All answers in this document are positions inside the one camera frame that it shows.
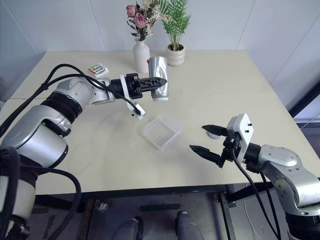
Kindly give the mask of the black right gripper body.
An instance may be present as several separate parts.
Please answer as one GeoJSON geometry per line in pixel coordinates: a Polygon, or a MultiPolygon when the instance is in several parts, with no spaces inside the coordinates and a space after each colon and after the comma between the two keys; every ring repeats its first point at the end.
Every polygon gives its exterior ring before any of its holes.
{"type": "Polygon", "coordinates": [[[236,151],[240,145],[241,135],[236,132],[233,137],[227,136],[223,142],[223,150],[217,162],[219,168],[223,168],[225,161],[236,162],[236,151]]]}

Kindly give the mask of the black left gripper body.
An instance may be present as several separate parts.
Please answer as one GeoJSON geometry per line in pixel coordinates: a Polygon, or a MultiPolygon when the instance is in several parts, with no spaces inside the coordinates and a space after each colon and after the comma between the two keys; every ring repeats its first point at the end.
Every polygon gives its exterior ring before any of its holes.
{"type": "Polygon", "coordinates": [[[143,94],[139,91],[140,79],[137,73],[128,73],[125,75],[125,82],[131,99],[140,99],[143,94]]]}

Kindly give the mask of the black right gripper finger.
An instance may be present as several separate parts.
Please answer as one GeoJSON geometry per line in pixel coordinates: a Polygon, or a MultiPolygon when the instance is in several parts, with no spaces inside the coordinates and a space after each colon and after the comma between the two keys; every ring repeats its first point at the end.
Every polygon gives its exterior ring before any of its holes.
{"type": "Polygon", "coordinates": [[[220,160],[220,155],[211,152],[208,148],[199,145],[190,145],[189,147],[201,158],[206,159],[210,162],[218,162],[220,160]]]}
{"type": "Polygon", "coordinates": [[[207,135],[209,137],[220,137],[220,136],[226,137],[228,135],[227,129],[222,126],[208,124],[208,125],[203,125],[202,128],[206,130],[207,135]]]}

